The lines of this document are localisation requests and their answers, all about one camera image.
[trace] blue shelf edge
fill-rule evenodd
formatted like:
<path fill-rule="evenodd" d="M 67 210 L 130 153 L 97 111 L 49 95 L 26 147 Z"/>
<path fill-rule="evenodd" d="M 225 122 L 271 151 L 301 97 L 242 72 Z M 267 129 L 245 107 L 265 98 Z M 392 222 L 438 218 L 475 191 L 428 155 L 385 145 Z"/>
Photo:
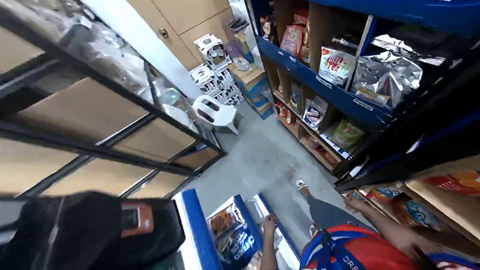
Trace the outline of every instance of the blue shelf edge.
<path fill-rule="evenodd" d="M 194 189 L 188 189 L 181 193 L 181 197 L 192 227 L 192 237 L 202 269 L 223 270 L 212 237 L 208 231 L 197 192 Z"/>
<path fill-rule="evenodd" d="M 273 213 L 273 209 L 270 207 L 270 205 L 267 203 L 267 201 L 265 200 L 265 197 L 263 196 L 262 193 L 258 193 L 258 197 L 260 198 L 260 200 L 263 202 L 263 204 L 265 205 L 265 207 L 267 208 L 267 211 L 271 214 Z M 297 259 L 300 261 L 300 257 L 301 257 L 301 253 L 299 252 L 299 249 L 297 248 L 297 246 L 293 243 L 293 240 L 290 238 L 290 236 L 288 235 L 288 233 L 285 231 L 285 228 L 283 227 L 282 223 L 281 222 L 278 222 L 277 223 L 277 228 L 280 230 L 280 232 L 282 233 L 283 237 L 285 238 L 285 240 L 287 241 L 287 244 L 290 246 L 290 248 L 293 250 L 293 253 L 295 253 L 295 256 L 297 256 Z"/>
<path fill-rule="evenodd" d="M 247 227 L 249 231 L 252 233 L 252 236 L 255 240 L 255 245 L 257 246 L 258 250 L 262 251 L 264 250 L 264 238 L 262 237 L 262 234 L 258 231 L 257 226 L 255 225 L 255 222 L 252 219 L 252 216 L 250 215 L 250 212 L 247 209 L 247 206 L 243 202 L 243 199 L 241 198 L 240 195 L 236 195 L 233 197 L 233 201 L 235 202 L 235 205 L 239 209 L 240 213 L 242 214 L 243 219 L 245 220 L 245 223 L 247 224 Z"/>
<path fill-rule="evenodd" d="M 480 26 L 478 0 L 310 0 L 310 2 L 400 22 L 436 27 L 464 37 Z"/>
<path fill-rule="evenodd" d="M 391 110 L 377 106 L 325 81 L 291 54 L 262 37 L 257 36 L 257 44 L 264 56 L 285 67 L 293 77 L 345 115 L 376 128 L 382 127 L 391 117 Z"/>

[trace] person's hand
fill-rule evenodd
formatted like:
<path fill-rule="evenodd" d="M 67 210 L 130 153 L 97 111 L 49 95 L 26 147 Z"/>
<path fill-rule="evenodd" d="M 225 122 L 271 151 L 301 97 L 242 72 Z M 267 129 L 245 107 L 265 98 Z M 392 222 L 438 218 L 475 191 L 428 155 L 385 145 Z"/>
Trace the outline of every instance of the person's hand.
<path fill-rule="evenodd" d="M 276 229 L 276 223 L 278 222 L 278 218 L 276 217 L 275 213 L 270 214 L 265 217 L 264 221 L 264 235 L 265 236 L 273 236 Z"/>
<path fill-rule="evenodd" d="M 344 201 L 347 205 L 347 209 L 352 209 L 358 212 L 364 212 L 365 210 L 368 210 L 369 207 L 364 200 L 357 198 L 352 194 L 348 194 L 347 197 L 344 198 Z"/>

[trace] green snack bag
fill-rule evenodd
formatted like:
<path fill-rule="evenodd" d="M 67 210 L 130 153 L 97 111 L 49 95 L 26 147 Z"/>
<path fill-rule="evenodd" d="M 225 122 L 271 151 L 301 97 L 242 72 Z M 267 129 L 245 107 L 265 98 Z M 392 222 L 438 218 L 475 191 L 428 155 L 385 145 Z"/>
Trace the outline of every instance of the green snack bag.
<path fill-rule="evenodd" d="M 338 125 L 333 132 L 332 141 L 346 151 L 362 137 L 363 134 L 364 132 L 362 130 L 342 119 L 340 125 Z"/>

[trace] person's arm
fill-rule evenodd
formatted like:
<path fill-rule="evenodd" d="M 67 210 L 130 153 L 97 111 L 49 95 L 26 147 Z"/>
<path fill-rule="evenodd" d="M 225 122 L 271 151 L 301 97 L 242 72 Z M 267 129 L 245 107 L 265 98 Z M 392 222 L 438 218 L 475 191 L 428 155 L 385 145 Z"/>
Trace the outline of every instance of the person's arm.
<path fill-rule="evenodd" d="M 276 229 L 276 215 L 270 214 L 264 221 L 264 253 L 262 256 L 262 266 L 260 270 L 278 270 L 275 250 L 273 247 L 273 238 Z"/>
<path fill-rule="evenodd" d="M 414 260 L 419 258 L 415 247 L 420 249 L 424 254 L 440 252 L 440 249 L 437 248 L 434 243 L 418 235 L 410 228 L 384 216 L 379 211 L 365 204 L 363 200 L 349 195 L 345 199 L 345 203 L 362 213 L 390 244 L 403 251 L 410 258 Z"/>

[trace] cabinet knob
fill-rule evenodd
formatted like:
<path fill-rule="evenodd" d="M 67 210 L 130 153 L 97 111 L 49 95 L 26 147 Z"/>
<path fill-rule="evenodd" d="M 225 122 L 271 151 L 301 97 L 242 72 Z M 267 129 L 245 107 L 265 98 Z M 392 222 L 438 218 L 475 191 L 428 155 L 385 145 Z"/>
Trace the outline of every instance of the cabinet knob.
<path fill-rule="evenodd" d="M 158 32 L 162 37 L 168 37 L 168 32 L 164 28 L 160 28 Z"/>

